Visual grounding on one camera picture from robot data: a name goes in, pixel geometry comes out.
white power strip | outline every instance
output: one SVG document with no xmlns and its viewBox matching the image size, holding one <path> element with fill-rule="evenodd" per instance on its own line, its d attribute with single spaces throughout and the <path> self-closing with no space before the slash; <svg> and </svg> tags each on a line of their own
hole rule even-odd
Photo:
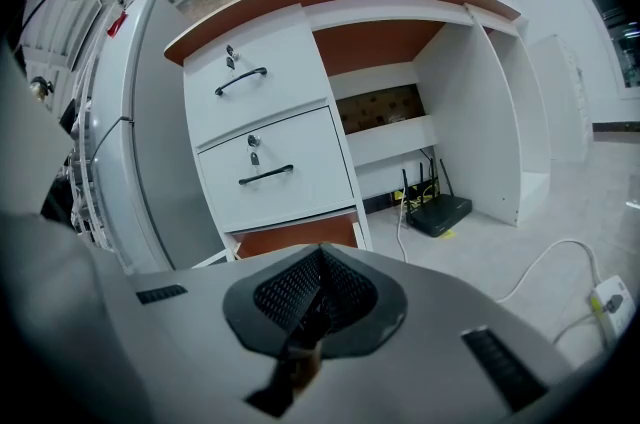
<svg viewBox="0 0 640 424">
<path fill-rule="evenodd" d="M 609 302 L 612 301 L 615 302 L 615 310 L 611 310 Z M 608 278 L 593 290 L 591 306 L 600 320 L 609 346 L 620 338 L 636 312 L 631 294 L 618 275 Z"/>
</svg>

black drawer handle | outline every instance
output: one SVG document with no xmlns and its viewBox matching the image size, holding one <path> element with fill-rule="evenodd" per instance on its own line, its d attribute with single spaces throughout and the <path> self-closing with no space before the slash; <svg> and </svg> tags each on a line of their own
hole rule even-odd
<svg viewBox="0 0 640 424">
<path fill-rule="evenodd" d="M 222 86 L 219 86 L 218 88 L 216 88 L 216 95 L 219 97 L 224 93 L 222 90 L 224 90 L 227 86 L 230 86 L 233 83 L 240 81 L 240 79 L 244 79 L 245 77 L 252 76 L 253 74 L 260 74 L 260 75 L 266 76 L 267 69 L 265 67 L 255 68 L 253 70 L 250 70 L 246 74 L 242 74 L 241 76 L 238 76 L 235 79 L 232 79 L 227 84 L 223 84 Z"/>
<path fill-rule="evenodd" d="M 271 177 L 272 175 L 278 175 L 279 173 L 291 172 L 293 171 L 293 165 L 288 164 L 287 166 L 283 166 L 282 168 L 278 168 L 277 170 L 271 170 L 270 172 L 262 173 L 260 175 L 256 175 L 255 177 L 249 177 L 248 179 L 240 179 L 238 184 L 244 186 L 245 184 L 249 184 L 249 182 L 253 182 L 254 180 L 264 179 L 265 177 Z"/>
</svg>

drawer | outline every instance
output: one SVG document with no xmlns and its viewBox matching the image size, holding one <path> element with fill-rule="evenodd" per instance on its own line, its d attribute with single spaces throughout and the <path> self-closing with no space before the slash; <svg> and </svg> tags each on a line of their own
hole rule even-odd
<svg viewBox="0 0 640 424">
<path fill-rule="evenodd" d="M 227 66 L 227 45 L 240 58 Z M 249 71 L 266 75 L 238 80 Z M 191 144 L 198 148 L 239 128 L 327 98 L 329 80 L 299 5 L 252 20 L 203 47 L 184 64 L 185 107 Z"/>
<path fill-rule="evenodd" d="M 329 108 L 252 131 L 198 156 L 216 225 L 225 232 L 262 227 L 353 205 L 353 193 Z M 255 152 L 259 166 L 251 163 Z M 240 184 L 241 179 L 293 169 Z"/>
</svg>

white floor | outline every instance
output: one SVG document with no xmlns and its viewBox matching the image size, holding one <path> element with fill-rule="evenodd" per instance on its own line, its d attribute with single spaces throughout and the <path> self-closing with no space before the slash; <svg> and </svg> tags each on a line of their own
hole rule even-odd
<svg viewBox="0 0 640 424">
<path fill-rule="evenodd" d="M 640 294 L 640 209 L 627 205 L 640 205 L 640 134 L 601 138 L 607 141 L 596 141 L 585 163 L 553 163 L 549 198 L 519 228 L 477 212 L 456 225 L 448 239 L 432 239 L 403 224 L 409 262 L 454 275 L 499 298 L 547 246 L 575 238 L 594 248 L 604 279 L 618 274 L 632 295 Z M 368 216 L 374 250 L 402 259 L 397 220 L 397 207 Z M 552 340 L 589 312 L 592 287 L 584 250 L 561 244 L 505 306 Z M 558 347 L 575 367 L 601 353 L 595 319 L 567 332 Z"/>
</svg>

